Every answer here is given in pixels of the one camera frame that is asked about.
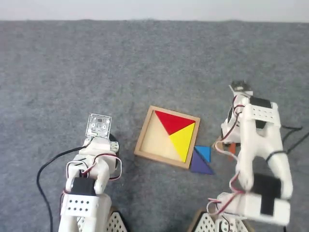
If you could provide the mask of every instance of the white wall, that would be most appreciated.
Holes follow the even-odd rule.
[[[309,0],[0,0],[2,20],[309,22]]]

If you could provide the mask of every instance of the black cable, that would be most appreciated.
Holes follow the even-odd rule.
[[[303,129],[303,127],[287,127],[287,126],[284,126],[284,125],[282,125],[282,127],[285,128],[285,129],[290,129],[290,131],[287,132],[287,134],[283,137],[283,139],[282,139],[282,145],[284,145],[285,141],[287,140],[287,138],[288,138],[291,134],[293,134],[293,133],[296,132],[296,131],[300,131],[300,130]]]
[[[91,141],[92,141],[92,139],[91,139],[90,142],[89,142],[87,145],[85,145],[85,146],[80,146],[80,147],[77,147],[77,148],[74,148],[74,149],[71,149],[71,150],[68,150],[68,151],[65,151],[65,152],[62,152],[62,153],[56,155],[56,156],[53,157],[51,160],[49,160],[46,164],[44,164],[44,165],[39,169],[39,171],[38,171],[38,174],[37,174],[37,187],[38,187],[38,189],[39,189],[39,191],[40,191],[40,194],[42,195],[42,197],[43,197],[43,199],[44,199],[44,201],[45,201],[45,203],[46,203],[46,206],[47,206],[47,210],[48,210],[48,214],[49,214],[50,232],[53,232],[53,213],[52,213],[52,209],[51,209],[51,207],[50,207],[50,204],[49,204],[49,202],[48,202],[48,200],[47,200],[47,197],[46,197],[46,195],[45,195],[45,193],[44,193],[44,191],[43,191],[43,189],[42,189],[42,187],[41,187],[41,184],[40,184],[40,176],[41,176],[41,173],[42,173],[42,171],[44,170],[44,168],[46,168],[49,164],[51,164],[53,161],[55,161],[55,160],[58,159],[59,157],[64,156],[64,155],[66,155],[66,154],[68,154],[68,153],[72,153],[72,152],[75,152],[75,151],[79,151],[79,150],[81,150],[81,149],[84,149],[84,148],[86,148],[86,147],[91,143]]]
[[[284,144],[285,140],[294,132],[296,131],[300,131],[303,129],[303,127],[287,127],[287,126],[282,126],[285,129],[291,129],[291,131],[289,131],[284,138],[282,139],[282,144]],[[294,145],[292,145],[289,149],[287,149],[286,154],[289,154],[293,149],[295,149],[299,144],[301,144],[307,137],[309,136],[309,132],[307,134],[305,134],[300,140],[298,140]],[[283,232],[287,232],[286,230],[286,226],[283,227]]]
[[[289,149],[286,150],[286,153],[289,154],[292,150],[294,150],[298,145],[300,145],[307,137],[309,136],[309,132],[301,137],[295,144],[293,144]]]
[[[230,222],[224,217],[224,216],[222,216],[226,221],[227,221],[227,223],[228,223],[228,229],[227,229],[227,231],[229,232],[230,231]]]
[[[285,126],[285,125],[281,125],[282,128],[285,128],[285,129],[290,129],[290,130],[301,130],[303,129],[303,127],[289,127],[289,126]]]

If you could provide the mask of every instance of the wooden frame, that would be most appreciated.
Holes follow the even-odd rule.
[[[168,159],[168,158],[162,157],[160,155],[151,154],[151,153],[144,152],[144,151],[140,150],[141,145],[143,143],[143,139],[145,137],[145,134],[146,134],[146,131],[147,131],[147,128],[148,128],[148,124],[149,124],[151,116],[152,116],[152,113],[155,110],[163,112],[163,113],[167,113],[167,114],[191,119],[191,120],[195,121],[195,126],[194,126],[194,129],[193,129],[191,142],[190,142],[190,146],[189,146],[189,149],[188,149],[186,162]],[[174,165],[174,166],[189,169],[191,158],[192,158],[192,153],[193,153],[193,149],[194,149],[194,145],[195,145],[195,141],[196,141],[196,138],[197,138],[197,131],[198,131],[198,127],[199,127],[199,122],[200,122],[199,117],[194,117],[194,116],[182,114],[182,113],[179,113],[179,112],[176,112],[176,111],[167,110],[167,109],[163,109],[163,108],[151,105],[148,109],[148,113],[146,115],[143,127],[140,131],[140,136],[137,140],[136,147],[135,147],[135,150],[134,150],[134,154],[137,155],[137,156],[141,156],[141,157],[144,157],[144,158],[151,159],[151,160],[160,161],[160,162],[168,163],[168,164],[171,164],[171,165]]]

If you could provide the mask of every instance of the orange piece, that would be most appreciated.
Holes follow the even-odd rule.
[[[236,143],[230,144],[230,146],[228,147],[228,151],[233,153],[233,154],[236,154]],[[228,160],[233,161],[233,157],[229,156]]]

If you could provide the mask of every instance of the yellow triangle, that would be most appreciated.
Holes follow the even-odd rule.
[[[193,133],[195,123],[182,128],[181,130],[171,134],[169,138],[172,140],[176,151],[178,152],[182,162],[185,163],[188,155],[188,150],[191,142],[191,137]]]

